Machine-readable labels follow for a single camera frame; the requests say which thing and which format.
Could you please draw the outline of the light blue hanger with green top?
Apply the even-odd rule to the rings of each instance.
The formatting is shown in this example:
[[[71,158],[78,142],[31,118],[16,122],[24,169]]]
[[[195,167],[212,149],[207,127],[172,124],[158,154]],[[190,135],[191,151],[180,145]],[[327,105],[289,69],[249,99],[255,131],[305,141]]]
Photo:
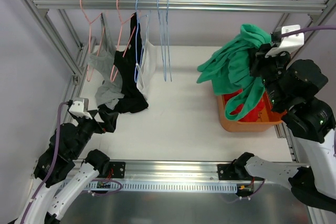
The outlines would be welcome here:
[[[163,50],[163,30],[162,30],[162,22],[161,15],[159,9],[159,0],[156,0],[156,10],[158,13],[158,21],[159,21],[159,31],[160,31],[160,49],[161,49],[161,58],[162,58],[162,67],[163,67],[163,79],[166,82],[166,65],[165,65],[165,56]]]

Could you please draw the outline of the red tank top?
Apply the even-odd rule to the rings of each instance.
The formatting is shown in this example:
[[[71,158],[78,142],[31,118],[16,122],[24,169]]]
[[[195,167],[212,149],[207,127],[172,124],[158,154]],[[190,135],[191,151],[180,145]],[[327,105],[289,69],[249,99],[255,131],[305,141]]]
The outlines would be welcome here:
[[[242,93],[242,89],[237,90],[236,92],[230,93],[230,94],[223,94],[223,99],[225,101],[225,104],[228,102],[229,99],[237,96],[238,94]],[[242,111],[243,104],[238,105],[231,113],[230,115],[236,115]],[[259,119],[259,113],[265,108],[265,102],[263,98],[261,98],[258,102],[258,104],[250,111],[248,114],[246,114],[243,118],[239,119],[240,122],[257,122]]]

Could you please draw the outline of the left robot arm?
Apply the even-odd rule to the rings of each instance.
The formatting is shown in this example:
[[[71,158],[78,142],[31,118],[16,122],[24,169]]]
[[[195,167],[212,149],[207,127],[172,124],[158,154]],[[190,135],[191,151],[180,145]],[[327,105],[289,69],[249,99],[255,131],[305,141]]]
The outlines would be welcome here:
[[[117,112],[100,109],[89,113],[90,118],[75,117],[77,125],[58,123],[47,150],[38,159],[28,201],[13,223],[60,223],[89,182],[97,177],[111,177],[110,158],[95,149],[87,154],[68,184],[61,187],[91,137],[116,129]]]

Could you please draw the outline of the green tank top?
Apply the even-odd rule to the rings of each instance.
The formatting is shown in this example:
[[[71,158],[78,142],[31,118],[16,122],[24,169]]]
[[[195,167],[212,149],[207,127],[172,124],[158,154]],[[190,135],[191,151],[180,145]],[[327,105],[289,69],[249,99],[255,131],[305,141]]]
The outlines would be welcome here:
[[[212,82],[215,95],[241,93],[230,98],[225,106],[224,116],[229,121],[239,121],[252,111],[265,93],[260,77],[250,75],[250,49],[259,49],[271,43],[270,33],[254,24],[242,24],[240,33],[222,48],[215,51],[203,64],[197,67],[200,76],[197,83]]]

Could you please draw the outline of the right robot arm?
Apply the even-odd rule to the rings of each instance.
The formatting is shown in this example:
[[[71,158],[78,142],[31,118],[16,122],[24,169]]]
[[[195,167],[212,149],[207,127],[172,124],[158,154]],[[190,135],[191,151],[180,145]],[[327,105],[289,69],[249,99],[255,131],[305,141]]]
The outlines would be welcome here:
[[[270,56],[271,45],[250,49],[249,68],[260,77],[271,109],[301,144],[307,167],[287,168],[245,152],[233,161],[240,180],[259,177],[289,189],[303,204],[335,212],[335,118],[331,107],[316,94],[328,78],[310,59],[290,60],[283,49]]]

